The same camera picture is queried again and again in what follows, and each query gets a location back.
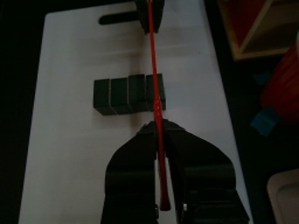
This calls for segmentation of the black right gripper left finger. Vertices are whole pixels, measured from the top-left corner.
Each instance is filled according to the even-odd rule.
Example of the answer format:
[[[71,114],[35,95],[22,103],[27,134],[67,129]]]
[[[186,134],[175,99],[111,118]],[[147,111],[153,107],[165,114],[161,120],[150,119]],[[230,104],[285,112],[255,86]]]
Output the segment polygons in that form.
[[[116,150],[106,171],[100,224],[158,224],[155,123]]]

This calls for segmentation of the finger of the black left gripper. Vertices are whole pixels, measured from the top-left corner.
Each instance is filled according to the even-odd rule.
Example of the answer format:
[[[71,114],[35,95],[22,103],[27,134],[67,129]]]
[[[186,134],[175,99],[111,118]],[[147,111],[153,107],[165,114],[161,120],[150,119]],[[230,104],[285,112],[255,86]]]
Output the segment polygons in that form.
[[[135,0],[138,19],[145,33],[150,32],[147,0]]]
[[[154,32],[158,33],[165,14],[165,0],[153,0]]]

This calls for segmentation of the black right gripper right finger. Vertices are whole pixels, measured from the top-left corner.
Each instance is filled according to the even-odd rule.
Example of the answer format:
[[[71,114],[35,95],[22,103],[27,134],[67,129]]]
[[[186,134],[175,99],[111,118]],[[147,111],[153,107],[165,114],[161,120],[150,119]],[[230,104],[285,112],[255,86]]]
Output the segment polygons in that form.
[[[229,156],[175,122],[163,122],[178,224],[249,224]]]

